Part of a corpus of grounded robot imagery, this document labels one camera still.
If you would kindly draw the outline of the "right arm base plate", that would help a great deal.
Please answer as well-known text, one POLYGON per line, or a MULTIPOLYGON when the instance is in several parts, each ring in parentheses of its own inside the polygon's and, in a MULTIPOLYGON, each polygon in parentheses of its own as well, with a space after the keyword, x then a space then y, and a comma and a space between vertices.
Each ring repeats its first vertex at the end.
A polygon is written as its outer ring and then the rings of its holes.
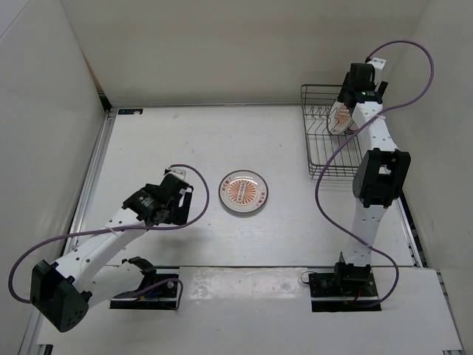
POLYGON ((342 255, 331 271, 307 270, 300 276, 310 290, 313 312, 380 311, 371 266, 354 266, 342 255))

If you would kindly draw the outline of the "green red ring plate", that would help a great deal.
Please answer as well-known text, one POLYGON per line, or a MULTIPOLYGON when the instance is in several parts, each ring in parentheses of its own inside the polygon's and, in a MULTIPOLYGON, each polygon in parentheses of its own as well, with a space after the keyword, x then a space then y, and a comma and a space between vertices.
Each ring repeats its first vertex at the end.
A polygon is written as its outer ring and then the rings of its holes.
POLYGON ((353 135, 358 130, 358 126, 354 120, 351 120, 345 128, 344 135, 353 135))

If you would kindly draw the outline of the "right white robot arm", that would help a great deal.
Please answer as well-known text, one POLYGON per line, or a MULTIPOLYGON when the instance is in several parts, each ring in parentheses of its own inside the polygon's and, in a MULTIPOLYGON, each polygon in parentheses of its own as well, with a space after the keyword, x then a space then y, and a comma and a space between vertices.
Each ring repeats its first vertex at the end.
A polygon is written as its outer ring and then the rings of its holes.
POLYGON ((361 241, 350 240, 335 266, 332 287, 343 296, 368 282, 370 247, 385 212, 401 194, 411 162, 410 154, 400 151, 391 139, 384 116, 379 113, 387 87, 381 80, 385 63, 384 59, 371 58, 364 64, 351 64, 338 96, 358 128, 376 118, 358 133, 363 158, 353 179, 355 217, 351 232, 361 241))

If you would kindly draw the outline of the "orange sunburst plate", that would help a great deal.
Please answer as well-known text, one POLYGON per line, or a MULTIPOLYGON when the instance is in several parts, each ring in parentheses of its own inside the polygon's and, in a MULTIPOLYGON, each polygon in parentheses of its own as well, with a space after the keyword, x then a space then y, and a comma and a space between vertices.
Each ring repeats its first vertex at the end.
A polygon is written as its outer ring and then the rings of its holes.
POLYGON ((239 169, 229 172, 218 187, 218 198, 223 208, 236 216, 250 217, 264 209, 269 187, 258 173, 239 169))
POLYGON ((327 115, 327 131, 331 135, 340 135, 345 132, 352 122, 352 117, 344 103, 334 101, 327 115))

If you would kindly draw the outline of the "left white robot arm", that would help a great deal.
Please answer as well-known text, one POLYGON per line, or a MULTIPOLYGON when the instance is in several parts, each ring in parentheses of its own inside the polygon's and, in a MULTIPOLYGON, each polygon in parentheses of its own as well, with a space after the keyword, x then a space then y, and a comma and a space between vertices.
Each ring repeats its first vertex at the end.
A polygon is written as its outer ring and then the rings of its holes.
POLYGON ((58 331, 70 331, 105 300, 152 293, 157 272, 148 260, 132 257, 111 268, 107 263, 149 227, 187 222, 193 188, 184 177, 181 169, 167 170, 160 184, 147 183, 123 202, 104 234, 92 235, 53 263, 34 266, 30 302, 58 331))

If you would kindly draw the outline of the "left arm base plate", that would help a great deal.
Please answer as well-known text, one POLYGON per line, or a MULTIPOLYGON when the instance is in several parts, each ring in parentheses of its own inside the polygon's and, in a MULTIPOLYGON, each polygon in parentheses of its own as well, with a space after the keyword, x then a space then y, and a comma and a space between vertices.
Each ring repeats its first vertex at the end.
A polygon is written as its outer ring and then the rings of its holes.
POLYGON ((179 281, 179 274, 156 273, 147 283, 142 284, 139 290, 154 285, 153 289, 140 296, 131 296, 133 291, 121 294, 109 301, 109 308, 114 310, 140 311, 177 311, 183 295, 183 284, 179 281))

